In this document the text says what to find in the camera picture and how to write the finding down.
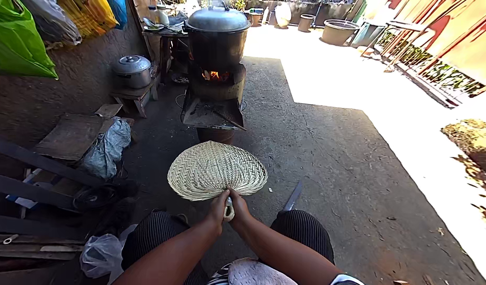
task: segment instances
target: black striped pants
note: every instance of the black striped pants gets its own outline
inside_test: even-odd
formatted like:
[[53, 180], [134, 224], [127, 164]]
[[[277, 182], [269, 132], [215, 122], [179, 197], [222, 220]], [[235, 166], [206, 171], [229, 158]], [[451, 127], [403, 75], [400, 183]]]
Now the black striped pants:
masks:
[[[188, 228], [188, 224], [180, 217], [165, 211], [153, 210], [128, 235], [121, 253], [123, 257], [121, 267], [126, 270], [160, 243]], [[310, 247], [334, 264], [333, 247], [328, 232], [309, 213], [301, 210], [280, 211], [272, 223], [271, 229]], [[185, 280], [185, 284], [204, 285], [207, 281], [208, 275], [199, 262]]]

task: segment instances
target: woven fan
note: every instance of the woven fan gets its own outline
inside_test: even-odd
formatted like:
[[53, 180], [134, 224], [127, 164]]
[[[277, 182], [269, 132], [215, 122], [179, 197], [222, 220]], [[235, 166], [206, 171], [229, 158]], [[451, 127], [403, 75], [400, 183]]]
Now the woven fan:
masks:
[[250, 195], [267, 180], [264, 165], [251, 153], [211, 140], [183, 151], [167, 173], [171, 188], [190, 201], [217, 197], [227, 185]]

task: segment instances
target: cooking pot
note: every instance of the cooking pot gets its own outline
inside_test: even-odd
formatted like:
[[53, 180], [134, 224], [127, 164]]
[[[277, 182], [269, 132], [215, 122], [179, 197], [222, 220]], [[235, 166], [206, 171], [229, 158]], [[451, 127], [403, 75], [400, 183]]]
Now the cooking pot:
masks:
[[223, 4], [197, 10], [183, 28], [188, 32], [194, 61], [207, 71], [228, 72], [239, 64], [250, 27], [243, 13]]
[[113, 72], [125, 87], [140, 89], [151, 82], [151, 63], [140, 55], [127, 55], [113, 65]]

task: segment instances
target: green plastic bag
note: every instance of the green plastic bag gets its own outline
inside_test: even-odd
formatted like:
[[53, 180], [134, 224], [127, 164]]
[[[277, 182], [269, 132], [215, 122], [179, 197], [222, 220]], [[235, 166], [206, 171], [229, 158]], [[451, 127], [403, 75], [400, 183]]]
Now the green plastic bag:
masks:
[[32, 14], [19, 0], [0, 0], [0, 74], [58, 78]]

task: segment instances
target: aluminum lid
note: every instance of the aluminum lid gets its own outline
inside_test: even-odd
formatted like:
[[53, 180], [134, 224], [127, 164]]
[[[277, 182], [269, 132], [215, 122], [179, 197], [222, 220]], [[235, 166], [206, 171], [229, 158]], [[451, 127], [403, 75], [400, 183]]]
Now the aluminum lid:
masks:
[[150, 68], [148, 59], [140, 55], [127, 55], [113, 65], [113, 71], [117, 74], [135, 74]]
[[224, 7], [208, 7], [195, 11], [186, 21], [194, 30], [232, 32], [250, 27], [246, 16], [238, 10]]

